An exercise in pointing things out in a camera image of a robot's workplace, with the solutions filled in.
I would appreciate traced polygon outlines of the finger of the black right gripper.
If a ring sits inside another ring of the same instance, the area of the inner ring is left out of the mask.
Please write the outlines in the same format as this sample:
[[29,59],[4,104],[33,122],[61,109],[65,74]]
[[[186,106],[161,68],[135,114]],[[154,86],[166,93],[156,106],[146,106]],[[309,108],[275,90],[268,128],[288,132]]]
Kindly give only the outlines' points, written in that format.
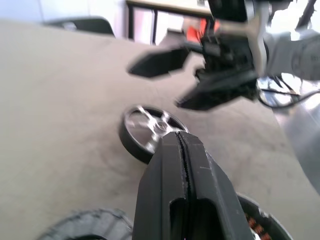
[[190,53],[186,47],[147,51],[128,65],[127,73],[147,79],[169,75],[184,68]]
[[256,98],[256,84],[257,77],[253,72],[201,80],[175,104],[182,109],[208,111],[239,97],[253,101]]

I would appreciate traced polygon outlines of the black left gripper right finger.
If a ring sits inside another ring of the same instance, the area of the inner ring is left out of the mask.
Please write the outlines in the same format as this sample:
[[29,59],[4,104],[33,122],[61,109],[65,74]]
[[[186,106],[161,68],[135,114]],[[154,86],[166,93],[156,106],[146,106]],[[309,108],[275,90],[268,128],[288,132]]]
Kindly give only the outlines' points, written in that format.
[[248,240],[248,223],[231,181],[200,139],[180,132],[187,181],[185,240]]

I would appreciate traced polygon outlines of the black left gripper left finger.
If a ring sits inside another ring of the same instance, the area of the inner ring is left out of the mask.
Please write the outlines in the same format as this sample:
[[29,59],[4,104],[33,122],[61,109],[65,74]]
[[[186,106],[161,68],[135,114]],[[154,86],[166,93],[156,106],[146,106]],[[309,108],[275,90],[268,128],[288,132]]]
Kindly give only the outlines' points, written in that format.
[[158,143],[139,182],[132,240],[184,240],[188,184],[177,133]]

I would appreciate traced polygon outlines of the silver spoked rotor black rim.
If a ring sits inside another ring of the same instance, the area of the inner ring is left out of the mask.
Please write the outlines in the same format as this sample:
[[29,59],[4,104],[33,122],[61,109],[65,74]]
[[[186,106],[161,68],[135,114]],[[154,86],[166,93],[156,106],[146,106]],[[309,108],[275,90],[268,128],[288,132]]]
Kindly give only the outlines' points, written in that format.
[[118,136],[124,148],[137,160],[149,164],[158,142],[171,132],[189,132],[170,112],[150,105],[137,104],[121,116]]

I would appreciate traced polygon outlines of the orange tray with parts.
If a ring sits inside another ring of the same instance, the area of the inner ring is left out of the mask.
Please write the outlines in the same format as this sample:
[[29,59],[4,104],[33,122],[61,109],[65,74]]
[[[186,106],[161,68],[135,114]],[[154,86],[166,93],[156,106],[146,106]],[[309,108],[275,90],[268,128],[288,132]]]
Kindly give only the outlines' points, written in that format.
[[219,21],[206,18],[192,19],[186,24],[186,39],[194,43],[200,43],[201,39],[208,34],[213,32],[219,26]]

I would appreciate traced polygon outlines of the black framed glass cabinet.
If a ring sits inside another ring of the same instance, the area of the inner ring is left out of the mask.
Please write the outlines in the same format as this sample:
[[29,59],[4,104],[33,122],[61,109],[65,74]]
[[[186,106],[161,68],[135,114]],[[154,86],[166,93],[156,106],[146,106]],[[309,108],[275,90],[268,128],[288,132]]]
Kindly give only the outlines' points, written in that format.
[[189,25],[198,26],[212,15],[205,0],[125,0],[127,37],[156,45],[168,30],[185,32]]

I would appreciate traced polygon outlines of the black folding chair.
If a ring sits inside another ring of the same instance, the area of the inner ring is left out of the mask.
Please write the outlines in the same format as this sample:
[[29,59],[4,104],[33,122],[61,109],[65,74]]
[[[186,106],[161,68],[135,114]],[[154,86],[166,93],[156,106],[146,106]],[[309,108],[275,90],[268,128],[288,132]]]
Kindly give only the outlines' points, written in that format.
[[67,31],[81,31],[116,37],[110,22],[100,16],[57,18],[42,22],[43,26],[61,28]]

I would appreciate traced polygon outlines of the silver robot torso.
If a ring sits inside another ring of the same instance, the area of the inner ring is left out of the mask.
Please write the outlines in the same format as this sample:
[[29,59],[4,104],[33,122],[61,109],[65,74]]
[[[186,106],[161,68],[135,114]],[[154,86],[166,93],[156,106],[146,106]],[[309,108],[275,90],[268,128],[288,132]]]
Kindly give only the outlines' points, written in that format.
[[279,122],[304,174],[320,195],[320,98],[291,108]]

